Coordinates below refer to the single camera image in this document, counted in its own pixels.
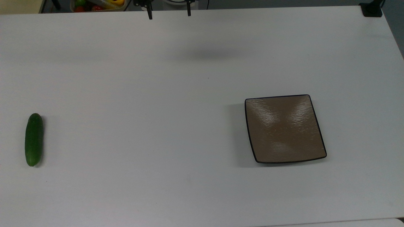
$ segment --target brown plate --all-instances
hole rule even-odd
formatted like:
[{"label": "brown plate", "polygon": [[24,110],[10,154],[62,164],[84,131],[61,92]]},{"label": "brown plate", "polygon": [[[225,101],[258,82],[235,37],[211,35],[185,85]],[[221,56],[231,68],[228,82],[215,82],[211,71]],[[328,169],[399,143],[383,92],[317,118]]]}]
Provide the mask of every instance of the brown plate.
[{"label": "brown plate", "polygon": [[246,99],[245,110],[255,161],[304,162],[327,156],[309,95]]}]

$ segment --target cucumber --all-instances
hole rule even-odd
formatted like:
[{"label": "cucumber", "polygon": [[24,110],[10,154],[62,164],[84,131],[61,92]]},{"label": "cucumber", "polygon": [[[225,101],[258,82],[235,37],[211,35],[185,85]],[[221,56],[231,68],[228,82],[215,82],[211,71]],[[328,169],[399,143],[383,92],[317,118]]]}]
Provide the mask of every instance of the cucumber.
[{"label": "cucumber", "polygon": [[25,130],[25,159],[29,166],[35,166],[41,160],[44,144],[44,123],[41,115],[33,113]]}]

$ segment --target white table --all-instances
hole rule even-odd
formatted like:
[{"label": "white table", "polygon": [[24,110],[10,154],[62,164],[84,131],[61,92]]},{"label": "white table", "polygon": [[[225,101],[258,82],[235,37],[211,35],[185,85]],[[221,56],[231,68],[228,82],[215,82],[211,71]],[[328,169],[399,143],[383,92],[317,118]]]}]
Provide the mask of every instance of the white table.
[{"label": "white table", "polygon": [[[0,16],[0,226],[404,216],[404,62],[358,6]],[[328,157],[262,165],[246,98],[310,94]],[[25,126],[46,124],[38,168]]]}]

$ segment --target apple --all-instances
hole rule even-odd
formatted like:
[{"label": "apple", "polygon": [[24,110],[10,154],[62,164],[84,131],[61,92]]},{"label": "apple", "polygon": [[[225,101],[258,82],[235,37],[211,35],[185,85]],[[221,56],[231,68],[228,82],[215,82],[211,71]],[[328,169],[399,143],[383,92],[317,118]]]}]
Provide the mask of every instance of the apple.
[{"label": "apple", "polygon": [[86,4],[86,0],[76,0],[74,2],[75,7],[84,6]]}]

